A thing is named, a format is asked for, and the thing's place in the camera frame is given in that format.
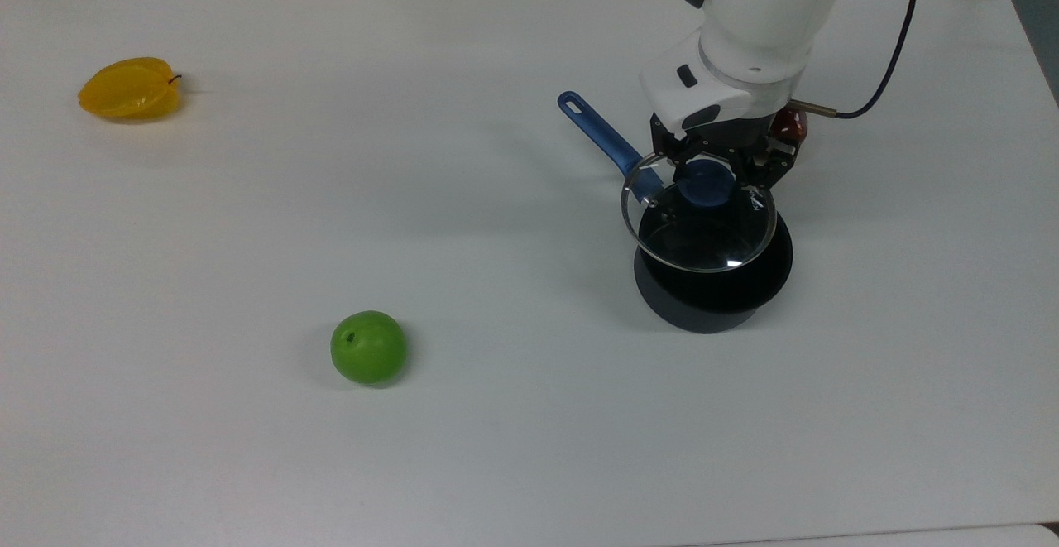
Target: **white table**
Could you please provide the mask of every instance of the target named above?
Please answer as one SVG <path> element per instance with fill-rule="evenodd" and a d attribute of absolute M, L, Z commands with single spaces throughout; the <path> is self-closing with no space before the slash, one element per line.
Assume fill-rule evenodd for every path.
<path fill-rule="evenodd" d="M 839 0 L 798 97 L 874 90 Z M 1009 0 L 921 0 L 775 188 L 783 293 L 669 328 L 643 150 L 680 0 L 0 0 L 0 544 L 658 546 L 1059 519 L 1059 110 Z M 155 55 L 186 104 L 75 94 Z M 391 388 L 329 363 L 385 310 Z"/>

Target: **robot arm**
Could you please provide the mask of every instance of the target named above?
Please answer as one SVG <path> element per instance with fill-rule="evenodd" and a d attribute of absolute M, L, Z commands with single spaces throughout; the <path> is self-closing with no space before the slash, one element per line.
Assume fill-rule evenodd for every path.
<path fill-rule="evenodd" d="M 678 140 L 724 122 L 759 131 L 790 102 L 834 0 L 685 1 L 702 26 L 640 74 L 657 120 Z"/>

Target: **green apple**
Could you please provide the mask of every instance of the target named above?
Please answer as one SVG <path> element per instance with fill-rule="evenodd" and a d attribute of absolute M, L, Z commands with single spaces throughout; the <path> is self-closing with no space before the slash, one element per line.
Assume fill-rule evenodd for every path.
<path fill-rule="evenodd" d="M 394 317 L 360 312 L 345 317 L 331 333 L 331 362 L 338 372 L 358 384 L 393 380 L 405 366 L 408 346 Z"/>

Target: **red object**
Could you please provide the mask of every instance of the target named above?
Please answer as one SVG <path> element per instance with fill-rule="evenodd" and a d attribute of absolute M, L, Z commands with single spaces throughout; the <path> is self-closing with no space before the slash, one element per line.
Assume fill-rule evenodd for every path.
<path fill-rule="evenodd" d="M 789 141 L 797 146 L 804 143 L 806 135 L 809 135 L 809 117 L 804 110 L 784 107 L 772 120 L 772 128 L 769 134 L 777 140 Z"/>

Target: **cable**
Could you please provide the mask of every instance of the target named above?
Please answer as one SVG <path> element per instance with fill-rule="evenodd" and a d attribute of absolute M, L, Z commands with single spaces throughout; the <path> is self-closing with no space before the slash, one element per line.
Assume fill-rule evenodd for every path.
<path fill-rule="evenodd" d="M 916 0 L 909 0 L 909 8 L 904 14 L 904 23 L 901 24 L 901 34 L 897 37 L 897 45 L 894 48 L 894 54 L 890 57 L 890 65 L 886 66 L 886 74 L 882 76 L 882 81 L 879 83 L 879 87 L 875 90 L 875 95 L 872 99 L 867 101 L 867 104 L 855 110 L 852 112 L 837 112 L 834 114 L 836 118 L 856 118 L 864 114 L 875 106 L 875 103 L 879 102 L 882 97 L 882 92 L 886 89 L 886 84 L 890 83 L 890 76 L 894 74 L 894 69 L 897 67 L 897 59 L 901 56 L 901 49 L 904 48 L 904 39 L 909 35 L 909 25 L 912 24 L 912 14 L 916 12 Z"/>

